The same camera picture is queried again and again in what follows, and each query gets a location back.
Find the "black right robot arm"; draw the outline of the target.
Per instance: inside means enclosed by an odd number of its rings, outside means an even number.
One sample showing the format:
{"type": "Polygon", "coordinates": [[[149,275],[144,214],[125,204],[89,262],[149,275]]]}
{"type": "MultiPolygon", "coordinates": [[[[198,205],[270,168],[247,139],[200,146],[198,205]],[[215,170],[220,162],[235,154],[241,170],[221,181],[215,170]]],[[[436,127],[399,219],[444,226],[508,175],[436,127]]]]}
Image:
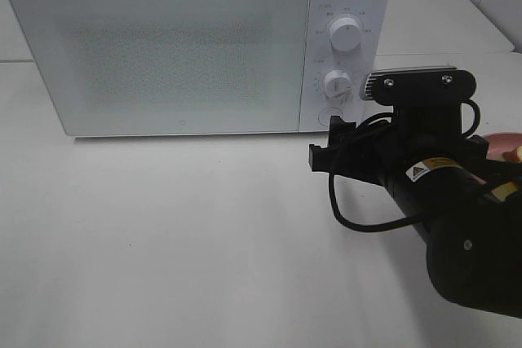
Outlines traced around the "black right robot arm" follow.
{"type": "Polygon", "coordinates": [[[461,129],[461,109],[395,108],[360,124],[332,117],[325,147],[309,165],[328,174],[335,219],[363,233],[413,227],[426,245],[427,274],[445,300],[481,311],[521,315],[521,166],[490,160],[486,139],[461,129]],[[353,222],[334,181],[383,187],[402,217],[353,222]]]}

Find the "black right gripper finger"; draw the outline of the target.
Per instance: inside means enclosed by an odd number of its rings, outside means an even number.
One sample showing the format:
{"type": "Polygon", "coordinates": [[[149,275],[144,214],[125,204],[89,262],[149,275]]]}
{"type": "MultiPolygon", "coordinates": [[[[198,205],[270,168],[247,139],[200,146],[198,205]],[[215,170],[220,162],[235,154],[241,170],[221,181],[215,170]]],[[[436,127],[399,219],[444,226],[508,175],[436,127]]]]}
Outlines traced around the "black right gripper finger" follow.
{"type": "Polygon", "coordinates": [[[346,122],[340,116],[332,116],[325,147],[309,145],[308,164],[312,172],[330,172],[334,158],[338,155],[343,143],[355,134],[355,123],[346,122]]]}

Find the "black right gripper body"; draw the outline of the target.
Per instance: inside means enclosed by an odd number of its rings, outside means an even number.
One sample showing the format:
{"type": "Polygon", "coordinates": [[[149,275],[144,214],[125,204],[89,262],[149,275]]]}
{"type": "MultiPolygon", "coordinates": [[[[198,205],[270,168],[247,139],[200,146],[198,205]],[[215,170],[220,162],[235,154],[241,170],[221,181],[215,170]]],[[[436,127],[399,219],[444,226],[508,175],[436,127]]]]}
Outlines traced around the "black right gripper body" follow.
{"type": "Polygon", "coordinates": [[[375,185],[481,185],[468,164],[485,157],[485,141],[461,124],[460,104],[375,114],[356,129],[350,175],[375,185]]]}

